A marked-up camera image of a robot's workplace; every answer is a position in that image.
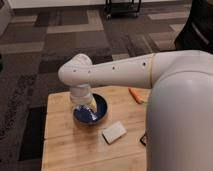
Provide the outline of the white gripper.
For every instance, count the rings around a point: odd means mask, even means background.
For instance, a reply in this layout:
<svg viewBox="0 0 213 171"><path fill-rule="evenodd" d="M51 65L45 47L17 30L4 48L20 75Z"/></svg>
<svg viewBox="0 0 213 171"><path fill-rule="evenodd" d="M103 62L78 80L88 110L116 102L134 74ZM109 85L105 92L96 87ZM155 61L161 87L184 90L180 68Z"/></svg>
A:
<svg viewBox="0 0 213 171"><path fill-rule="evenodd" d="M79 104L77 110L84 113L94 115L97 112L96 101L93 99L91 86L82 84L70 88L70 99Z"/></svg>

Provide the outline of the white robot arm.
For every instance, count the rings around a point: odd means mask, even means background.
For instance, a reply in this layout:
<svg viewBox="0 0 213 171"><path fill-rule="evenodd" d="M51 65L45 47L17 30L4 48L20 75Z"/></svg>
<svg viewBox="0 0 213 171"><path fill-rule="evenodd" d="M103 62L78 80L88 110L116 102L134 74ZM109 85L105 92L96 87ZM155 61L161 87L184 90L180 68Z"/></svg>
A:
<svg viewBox="0 0 213 171"><path fill-rule="evenodd" d="M149 89L147 171L213 171L213 54L170 51L100 64L78 54L58 77L80 99L88 85Z"/></svg>

